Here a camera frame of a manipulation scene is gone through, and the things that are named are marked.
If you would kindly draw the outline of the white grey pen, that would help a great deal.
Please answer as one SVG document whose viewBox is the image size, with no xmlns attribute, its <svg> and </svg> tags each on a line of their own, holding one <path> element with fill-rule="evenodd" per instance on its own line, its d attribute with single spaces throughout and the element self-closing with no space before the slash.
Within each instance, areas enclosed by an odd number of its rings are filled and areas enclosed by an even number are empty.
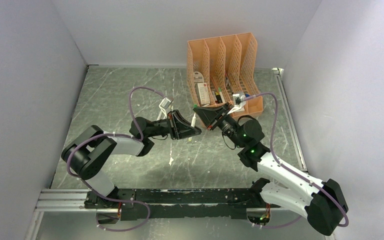
<svg viewBox="0 0 384 240">
<path fill-rule="evenodd" d="M 197 119 L 197 117 L 196 117 L 196 113 L 194 112 L 194 113 L 193 113 L 192 120 L 191 120 L 191 127 L 193 127 L 193 128 L 195 127 L 196 119 Z M 189 138 L 188 138 L 188 141 L 191 142 L 191 141 L 192 141 L 192 137 L 189 137 Z"/>
</svg>

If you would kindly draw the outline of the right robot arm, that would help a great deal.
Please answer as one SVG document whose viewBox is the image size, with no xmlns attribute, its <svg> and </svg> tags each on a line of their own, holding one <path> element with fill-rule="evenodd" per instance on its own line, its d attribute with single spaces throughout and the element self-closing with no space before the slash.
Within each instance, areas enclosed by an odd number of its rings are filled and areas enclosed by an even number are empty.
<svg viewBox="0 0 384 240">
<path fill-rule="evenodd" d="M 208 130 L 219 128 L 237 148 L 240 161 L 277 181 L 264 180 L 264 186 L 250 193 L 255 207 L 265 203 L 286 208 L 304 218 L 320 234 L 330 236 L 345 219 L 349 208 L 341 186 L 333 179 L 323 181 L 281 160 L 262 144 L 264 133 L 258 120 L 250 115 L 239 124 L 228 112 L 231 105 L 194 107 L 194 113 Z"/>
</svg>

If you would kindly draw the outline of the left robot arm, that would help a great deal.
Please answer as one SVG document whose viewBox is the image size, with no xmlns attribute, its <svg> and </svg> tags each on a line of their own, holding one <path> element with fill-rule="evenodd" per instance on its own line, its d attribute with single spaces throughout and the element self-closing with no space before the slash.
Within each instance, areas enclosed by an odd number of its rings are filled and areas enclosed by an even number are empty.
<svg viewBox="0 0 384 240">
<path fill-rule="evenodd" d="M 200 135 L 202 131 L 184 119 L 178 110 L 172 110 L 165 119 L 155 121 L 136 117 L 129 132 L 131 135 L 109 133 L 91 125 L 61 153 L 72 174 L 97 191 L 98 201 L 106 208 L 114 207 L 119 200 L 117 187 L 102 171 L 110 155 L 143 157 L 153 148 L 153 137 L 182 140 Z"/>
</svg>

